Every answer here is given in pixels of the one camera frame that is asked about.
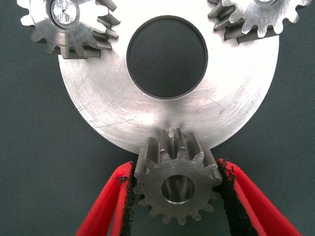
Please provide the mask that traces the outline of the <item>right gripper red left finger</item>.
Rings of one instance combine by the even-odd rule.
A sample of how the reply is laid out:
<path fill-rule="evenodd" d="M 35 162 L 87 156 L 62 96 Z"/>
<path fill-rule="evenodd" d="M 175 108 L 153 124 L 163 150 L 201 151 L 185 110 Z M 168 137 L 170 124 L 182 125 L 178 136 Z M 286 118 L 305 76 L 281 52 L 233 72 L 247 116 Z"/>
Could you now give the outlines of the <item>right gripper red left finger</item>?
<path fill-rule="evenodd" d="M 133 217 L 133 162 L 126 162 L 112 173 L 77 236 L 129 236 Z"/>

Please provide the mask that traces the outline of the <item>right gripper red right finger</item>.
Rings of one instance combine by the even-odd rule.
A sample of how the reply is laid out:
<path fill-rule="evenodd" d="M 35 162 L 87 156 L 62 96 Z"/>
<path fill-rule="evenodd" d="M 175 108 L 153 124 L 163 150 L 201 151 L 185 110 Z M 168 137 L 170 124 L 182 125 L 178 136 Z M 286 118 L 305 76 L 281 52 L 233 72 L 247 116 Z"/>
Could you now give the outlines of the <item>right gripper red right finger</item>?
<path fill-rule="evenodd" d="M 218 191 L 232 236 L 301 235 L 240 167 L 222 158 L 218 167 L 223 177 Z"/>

